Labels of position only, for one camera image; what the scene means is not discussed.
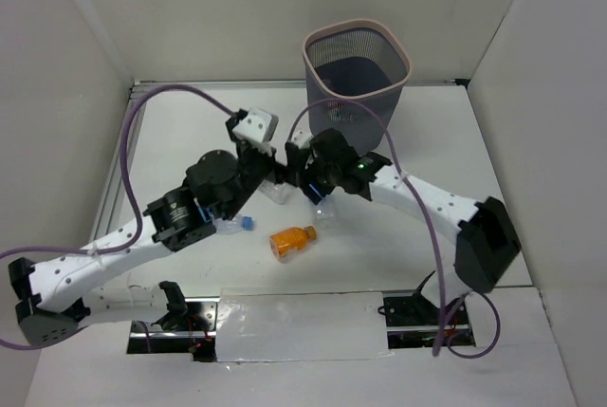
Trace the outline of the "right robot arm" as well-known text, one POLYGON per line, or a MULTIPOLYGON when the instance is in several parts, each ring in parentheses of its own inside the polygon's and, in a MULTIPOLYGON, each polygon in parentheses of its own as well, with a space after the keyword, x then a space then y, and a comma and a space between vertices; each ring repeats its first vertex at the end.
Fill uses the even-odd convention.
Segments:
POLYGON ((440 189, 376 152, 359 154, 335 129, 294 137, 285 153, 290 178, 313 202, 341 189, 427 226, 435 269, 414 294, 415 316, 425 324, 446 323, 448 306, 469 293, 490 293, 522 249, 500 199, 440 189))

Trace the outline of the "orange juice bottle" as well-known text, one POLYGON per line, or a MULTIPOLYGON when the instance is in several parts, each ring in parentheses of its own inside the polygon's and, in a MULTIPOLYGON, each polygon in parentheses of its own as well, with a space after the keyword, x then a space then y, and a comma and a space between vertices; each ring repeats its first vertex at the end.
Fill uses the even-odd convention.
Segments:
POLYGON ((274 257, 283 261, 291 252, 304 250, 317 238, 317 231, 312 226, 292 227, 272 234, 269 245, 274 257))

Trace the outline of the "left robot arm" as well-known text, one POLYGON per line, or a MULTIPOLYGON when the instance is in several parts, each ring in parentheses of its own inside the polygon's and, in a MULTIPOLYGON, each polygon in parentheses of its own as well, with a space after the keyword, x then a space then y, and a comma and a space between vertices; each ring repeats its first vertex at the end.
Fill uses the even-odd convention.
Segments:
POLYGON ((178 329, 189 308, 177 283, 161 281, 123 292, 105 284, 215 235, 218 224, 232 220, 264 181, 293 184, 296 177, 273 151, 262 153, 242 141, 236 154, 208 152, 187 169, 181 186, 82 249, 57 249, 56 258, 40 263, 18 250, 9 278, 27 344, 51 346, 98 322, 133 320, 178 329))

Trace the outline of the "crushed blue cap bottle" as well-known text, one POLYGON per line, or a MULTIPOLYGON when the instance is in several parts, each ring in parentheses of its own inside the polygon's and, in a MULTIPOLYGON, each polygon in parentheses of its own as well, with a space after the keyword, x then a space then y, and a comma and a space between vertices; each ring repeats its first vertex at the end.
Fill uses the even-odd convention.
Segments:
POLYGON ((220 235, 234 234, 240 231, 253 231, 255 223, 250 216, 237 214, 232 220, 215 217, 208 208, 198 208, 203 220, 212 223, 216 233, 220 235))

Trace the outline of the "red label water bottle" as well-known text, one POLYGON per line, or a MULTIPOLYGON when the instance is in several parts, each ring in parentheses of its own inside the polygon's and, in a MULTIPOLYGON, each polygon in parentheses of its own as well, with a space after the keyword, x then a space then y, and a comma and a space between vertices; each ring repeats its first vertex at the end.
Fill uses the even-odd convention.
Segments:
POLYGON ((355 120, 355 113, 348 102, 331 101, 326 104, 327 118, 333 123, 345 124, 355 120))

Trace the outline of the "blue label water bottle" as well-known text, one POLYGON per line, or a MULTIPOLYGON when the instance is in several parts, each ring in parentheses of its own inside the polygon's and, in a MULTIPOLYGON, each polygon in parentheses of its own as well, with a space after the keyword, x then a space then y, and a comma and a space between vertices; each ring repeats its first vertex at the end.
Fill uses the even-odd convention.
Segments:
POLYGON ((327 196, 318 205, 314 205, 309 199, 308 202, 312 224, 315 228, 327 230, 337 225, 336 205, 329 192, 327 192, 327 196))

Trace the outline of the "green white label bottle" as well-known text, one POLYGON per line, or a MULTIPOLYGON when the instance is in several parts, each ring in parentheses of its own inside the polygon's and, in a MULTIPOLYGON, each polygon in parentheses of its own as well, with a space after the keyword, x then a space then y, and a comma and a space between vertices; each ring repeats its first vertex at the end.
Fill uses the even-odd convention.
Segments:
POLYGON ((284 205, 292 196, 294 188, 288 183, 273 183, 264 180, 259 186, 258 191, 272 200, 274 203, 284 205))

